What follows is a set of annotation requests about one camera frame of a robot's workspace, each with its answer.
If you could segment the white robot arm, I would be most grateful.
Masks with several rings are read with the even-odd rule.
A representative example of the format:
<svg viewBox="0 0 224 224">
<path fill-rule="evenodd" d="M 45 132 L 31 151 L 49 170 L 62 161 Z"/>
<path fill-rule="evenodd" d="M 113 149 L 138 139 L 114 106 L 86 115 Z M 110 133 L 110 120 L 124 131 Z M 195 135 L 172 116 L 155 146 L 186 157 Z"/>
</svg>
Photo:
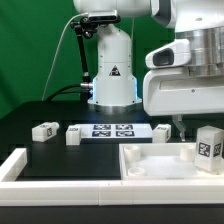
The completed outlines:
<svg viewBox="0 0 224 224">
<path fill-rule="evenodd" d="M 107 113 L 135 104 L 150 116 L 224 112 L 224 0 L 73 0 L 88 37 L 98 36 L 90 107 Z M 149 15 L 175 39 L 145 57 L 142 95 L 132 75 L 133 42 L 115 24 Z"/>
</svg>

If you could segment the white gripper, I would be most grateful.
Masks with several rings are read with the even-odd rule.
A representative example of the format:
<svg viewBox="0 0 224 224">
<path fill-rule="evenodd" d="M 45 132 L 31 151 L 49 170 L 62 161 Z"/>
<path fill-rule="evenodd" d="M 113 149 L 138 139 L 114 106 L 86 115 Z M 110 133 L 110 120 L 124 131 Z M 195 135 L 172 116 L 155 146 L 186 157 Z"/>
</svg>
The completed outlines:
<svg viewBox="0 0 224 224">
<path fill-rule="evenodd" d="M 224 77 L 191 77 L 190 42 L 176 39 L 146 58 L 150 71 L 143 80 L 143 107 L 150 116 L 173 115 L 172 121 L 185 141 L 181 115 L 224 112 Z"/>
</svg>

